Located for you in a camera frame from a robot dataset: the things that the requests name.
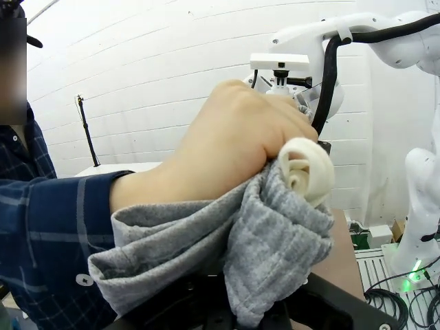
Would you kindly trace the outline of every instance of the fist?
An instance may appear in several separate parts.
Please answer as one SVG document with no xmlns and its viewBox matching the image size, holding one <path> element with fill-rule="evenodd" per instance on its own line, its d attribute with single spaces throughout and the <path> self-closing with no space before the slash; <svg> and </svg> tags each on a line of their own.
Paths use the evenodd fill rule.
<svg viewBox="0 0 440 330">
<path fill-rule="evenodd" d="M 216 199 L 257 174 L 296 137 L 316 142 L 318 134 L 291 98 L 231 80 L 214 89 L 162 165 L 172 177 L 175 199 Z"/>
</svg>

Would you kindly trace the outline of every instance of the gray cloth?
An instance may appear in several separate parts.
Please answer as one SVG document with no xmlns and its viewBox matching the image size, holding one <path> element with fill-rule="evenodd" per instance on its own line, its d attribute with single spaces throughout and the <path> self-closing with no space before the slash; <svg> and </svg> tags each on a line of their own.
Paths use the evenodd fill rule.
<svg viewBox="0 0 440 330">
<path fill-rule="evenodd" d="M 134 206 L 112 216 L 117 247 L 89 257 L 89 272 L 123 315 L 178 278 L 225 257 L 231 309 L 255 327 L 297 290 L 332 246 L 324 206 L 285 187 L 277 162 L 215 201 Z"/>
</svg>

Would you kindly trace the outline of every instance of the plaid shirt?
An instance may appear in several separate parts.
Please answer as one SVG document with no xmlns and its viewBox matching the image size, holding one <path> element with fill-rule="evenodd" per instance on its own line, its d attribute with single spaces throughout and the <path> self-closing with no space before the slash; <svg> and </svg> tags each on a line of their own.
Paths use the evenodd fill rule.
<svg viewBox="0 0 440 330">
<path fill-rule="evenodd" d="M 0 280 L 40 330 L 103 329 L 116 314 L 76 277 L 114 246 L 109 191 L 126 173 L 55 179 L 29 104 L 25 139 L 0 126 Z"/>
</svg>

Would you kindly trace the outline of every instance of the blue plaid shirt sleeve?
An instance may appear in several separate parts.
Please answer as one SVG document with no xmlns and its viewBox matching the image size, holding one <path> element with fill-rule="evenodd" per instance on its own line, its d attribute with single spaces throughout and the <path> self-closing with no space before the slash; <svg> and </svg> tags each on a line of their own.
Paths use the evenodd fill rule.
<svg viewBox="0 0 440 330">
<path fill-rule="evenodd" d="M 114 246 L 110 188 L 127 173 L 0 180 L 0 215 L 7 219 L 0 221 L 0 264 L 38 268 L 51 292 L 77 290 L 90 254 Z"/>
</svg>

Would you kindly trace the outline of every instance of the person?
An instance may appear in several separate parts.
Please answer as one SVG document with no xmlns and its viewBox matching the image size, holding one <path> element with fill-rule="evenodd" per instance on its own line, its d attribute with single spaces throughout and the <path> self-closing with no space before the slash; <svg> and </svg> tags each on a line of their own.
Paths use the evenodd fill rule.
<svg viewBox="0 0 440 330">
<path fill-rule="evenodd" d="M 238 80 L 212 91 L 179 148 L 148 172 L 57 179 L 29 103 L 14 106 L 14 54 L 0 58 L 0 281 L 40 330 L 103 329 L 116 314 L 87 258 L 114 247 L 110 217 L 135 204 L 216 199 L 257 174 L 294 137 L 317 133 L 288 97 Z"/>
</svg>

